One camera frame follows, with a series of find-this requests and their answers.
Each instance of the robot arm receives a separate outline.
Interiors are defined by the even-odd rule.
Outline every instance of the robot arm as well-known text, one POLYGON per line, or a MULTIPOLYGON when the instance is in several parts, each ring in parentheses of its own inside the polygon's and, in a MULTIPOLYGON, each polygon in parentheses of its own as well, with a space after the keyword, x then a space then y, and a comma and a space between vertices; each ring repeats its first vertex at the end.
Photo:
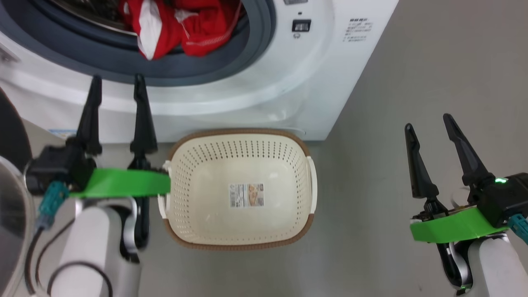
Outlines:
POLYGON ((412 218, 413 237, 437 244, 444 273, 457 295, 495 297, 508 295, 506 291, 525 294, 528 275, 505 231, 508 226, 513 227, 526 241, 523 232, 528 215, 528 174, 496 179, 453 117, 445 114, 444 123, 457 149, 463 183, 470 187, 468 205, 448 210, 438 201, 438 188, 431 182, 420 156, 414 128, 407 124, 412 196, 427 198, 424 211, 412 218))
MULTIPOLYGON (((98 76, 92 80, 77 135, 69 138, 63 147, 45 147, 29 164, 25 174, 27 188, 32 194, 44 194, 37 233, 24 272, 30 294, 36 291, 30 273, 35 243, 40 233, 53 224, 62 202, 74 196, 84 199, 76 201, 76 218, 60 265, 50 277, 48 294, 54 297, 137 296, 141 270, 137 252, 148 243, 149 196, 165 194, 170 180, 153 170, 146 159, 146 154, 157 151, 157 141, 146 84, 141 75, 136 75, 134 99, 137 102, 136 131, 130 145, 134 159, 129 170, 96 169, 91 158, 102 152, 98 133, 101 104, 101 78, 98 76), (139 177, 141 182, 131 186, 127 178, 132 175, 139 177), (70 195, 70 190, 77 193, 70 195), (119 205, 122 201, 128 201, 130 207, 119 205)), ((37 270, 41 256, 37 260, 37 270)))

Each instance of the product label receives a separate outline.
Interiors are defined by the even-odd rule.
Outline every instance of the product label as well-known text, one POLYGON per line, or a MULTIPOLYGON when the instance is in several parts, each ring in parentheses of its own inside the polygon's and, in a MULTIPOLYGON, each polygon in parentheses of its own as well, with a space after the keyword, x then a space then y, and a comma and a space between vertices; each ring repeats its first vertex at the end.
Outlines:
POLYGON ((77 130, 72 129, 49 129, 48 130, 51 134, 58 136, 62 139, 66 139, 70 136, 75 136, 77 133, 77 130))
POLYGON ((300 4, 300 3, 306 3, 308 0, 284 0, 284 4, 291 5, 291 4, 300 4))
POLYGON ((229 202, 232 208, 264 206, 264 184, 229 184, 229 202))
POLYGON ((351 18, 343 36, 343 42, 365 41, 372 31, 373 23, 368 18, 351 18))

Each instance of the basket handle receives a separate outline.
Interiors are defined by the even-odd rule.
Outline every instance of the basket handle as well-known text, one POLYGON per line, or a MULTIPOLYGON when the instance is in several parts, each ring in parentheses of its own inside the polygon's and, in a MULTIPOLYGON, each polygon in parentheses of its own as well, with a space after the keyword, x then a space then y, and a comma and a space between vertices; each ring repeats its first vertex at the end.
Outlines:
POLYGON ((312 208, 310 213, 315 213, 315 208, 317 207, 317 172, 315 171, 314 160, 311 156, 308 156, 308 165, 310 166, 310 176, 312 177, 312 208))
POLYGON ((159 214, 162 215, 162 219, 167 218, 167 209, 169 208, 169 201, 168 198, 169 194, 166 195, 158 195, 158 207, 159 207, 159 214))

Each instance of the white fabric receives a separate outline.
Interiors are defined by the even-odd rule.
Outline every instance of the white fabric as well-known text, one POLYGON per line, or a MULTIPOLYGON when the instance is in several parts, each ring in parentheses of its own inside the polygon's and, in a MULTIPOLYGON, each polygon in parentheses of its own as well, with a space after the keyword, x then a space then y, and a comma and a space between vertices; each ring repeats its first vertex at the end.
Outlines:
POLYGON ((193 15, 198 15, 198 13, 196 12, 190 12, 190 11, 186 11, 186 10, 176 10, 176 13, 174 13, 174 17, 176 18, 176 20, 178 21, 178 23, 182 23, 186 18, 190 17, 190 16, 193 16, 193 15))
POLYGON ((154 0, 143 1, 139 14, 139 25, 141 27, 137 42, 139 50, 145 55, 147 60, 152 60, 162 32, 159 8, 154 0))
POLYGON ((125 2, 125 4, 123 5, 123 12, 125 12, 125 14, 130 14, 130 8, 128 7, 128 2, 125 2))

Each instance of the brown basket rim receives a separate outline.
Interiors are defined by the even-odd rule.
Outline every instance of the brown basket rim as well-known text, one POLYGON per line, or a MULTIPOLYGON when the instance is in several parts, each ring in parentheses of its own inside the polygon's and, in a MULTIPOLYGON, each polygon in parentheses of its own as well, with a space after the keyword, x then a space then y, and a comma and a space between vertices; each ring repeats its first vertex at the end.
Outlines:
POLYGON ((314 221, 314 214, 309 214, 308 219, 306 220, 306 224, 301 229, 299 233, 297 233, 294 237, 290 239, 280 240, 277 242, 270 242, 270 243, 263 243, 263 244, 247 244, 247 245, 209 245, 209 244, 194 244, 187 242, 180 238, 174 231, 172 230, 171 223, 168 221, 168 219, 163 219, 163 223, 165 225, 165 228, 167 229, 167 232, 172 236, 172 238, 179 243, 180 245, 192 248, 192 249, 203 249, 203 250, 255 250, 255 249, 265 249, 265 248, 271 248, 271 247, 278 247, 283 245, 289 245, 292 244, 299 239, 301 239, 306 233, 308 233, 308 230, 310 229, 310 226, 312 226, 312 223, 314 221))
POLYGON ((304 154, 307 157, 310 156, 310 151, 308 150, 308 146, 299 137, 295 136, 294 134, 290 132, 286 132, 282 130, 273 130, 273 129, 219 129, 219 130, 211 130, 211 131, 193 133, 193 134, 190 134, 180 139, 169 150, 168 159, 172 160, 172 157, 174 156, 178 148, 180 148, 180 146, 182 146, 184 143, 186 143, 189 140, 193 140, 195 138, 200 138, 200 137, 230 135, 230 134, 269 134, 269 135, 284 136, 284 137, 294 140, 303 150, 304 154))

